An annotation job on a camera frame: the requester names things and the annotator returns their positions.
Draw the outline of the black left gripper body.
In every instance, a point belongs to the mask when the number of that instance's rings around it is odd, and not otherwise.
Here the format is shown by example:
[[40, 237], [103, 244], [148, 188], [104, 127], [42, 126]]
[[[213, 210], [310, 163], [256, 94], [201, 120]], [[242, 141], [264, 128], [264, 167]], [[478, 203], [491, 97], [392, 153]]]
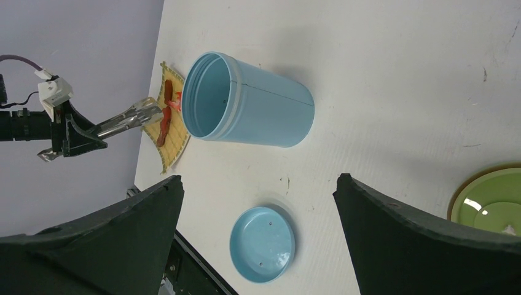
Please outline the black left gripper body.
[[16, 112], [16, 140], [36, 141], [50, 140], [51, 157], [65, 156], [64, 140], [66, 139], [67, 107], [60, 105], [53, 109], [54, 120], [45, 111], [29, 111], [23, 108]]

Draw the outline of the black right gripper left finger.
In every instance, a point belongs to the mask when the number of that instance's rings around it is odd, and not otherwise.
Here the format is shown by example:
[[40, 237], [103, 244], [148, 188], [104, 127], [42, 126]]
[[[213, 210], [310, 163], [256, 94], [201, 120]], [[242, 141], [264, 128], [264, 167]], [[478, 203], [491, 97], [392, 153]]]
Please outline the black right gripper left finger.
[[34, 235], [1, 239], [2, 294], [157, 294], [184, 189], [170, 176]]

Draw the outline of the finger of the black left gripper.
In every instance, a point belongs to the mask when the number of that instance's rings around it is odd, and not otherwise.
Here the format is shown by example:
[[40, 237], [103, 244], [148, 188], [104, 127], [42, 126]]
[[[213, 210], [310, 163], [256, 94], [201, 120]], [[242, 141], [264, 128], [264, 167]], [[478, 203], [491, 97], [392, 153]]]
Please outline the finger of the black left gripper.
[[63, 110], [66, 128], [66, 136], [63, 140], [64, 157], [75, 157], [108, 147], [108, 144], [96, 134], [99, 128], [81, 115], [70, 102], [65, 103]]

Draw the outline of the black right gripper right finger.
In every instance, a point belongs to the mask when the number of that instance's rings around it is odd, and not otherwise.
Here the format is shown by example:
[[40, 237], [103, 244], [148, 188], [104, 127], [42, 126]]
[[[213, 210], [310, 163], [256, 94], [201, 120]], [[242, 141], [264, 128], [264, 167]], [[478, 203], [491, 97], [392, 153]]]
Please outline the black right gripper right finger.
[[334, 200], [361, 294], [519, 294], [520, 238], [464, 226], [343, 173]]

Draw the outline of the metal tongs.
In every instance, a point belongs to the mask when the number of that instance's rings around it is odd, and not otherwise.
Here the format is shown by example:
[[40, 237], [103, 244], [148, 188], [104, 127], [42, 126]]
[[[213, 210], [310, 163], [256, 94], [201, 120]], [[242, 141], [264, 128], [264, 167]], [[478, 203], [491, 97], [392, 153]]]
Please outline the metal tongs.
[[[162, 110], [158, 103], [153, 98], [145, 98], [135, 104], [133, 104], [126, 111], [108, 119], [101, 123], [96, 124], [99, 131], [96, 134], [103, 140], [123, 133], [127, 130], [145, 127], [147, 125], [159, 122], [163, 119]], [[50, 151], [50, 148], [44, 149], [38, 153], [45, 162], [51, 162], [59, 157], [51, 157], [50, 154], [43, 154], [43, 152]]]

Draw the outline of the red toy meat slice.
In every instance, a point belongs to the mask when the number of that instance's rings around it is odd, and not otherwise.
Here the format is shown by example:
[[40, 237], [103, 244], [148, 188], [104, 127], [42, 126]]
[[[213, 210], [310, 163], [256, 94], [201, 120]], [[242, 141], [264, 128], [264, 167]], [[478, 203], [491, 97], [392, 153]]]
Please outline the red toy meat slice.
[[166, 105], [169, 105], [171, 103], [172, 97], [173, 97], [173, 84], [172, 81], [169, 79], [166, 79], [164, 81], [164, 92], [163, 92], [163, 101]]

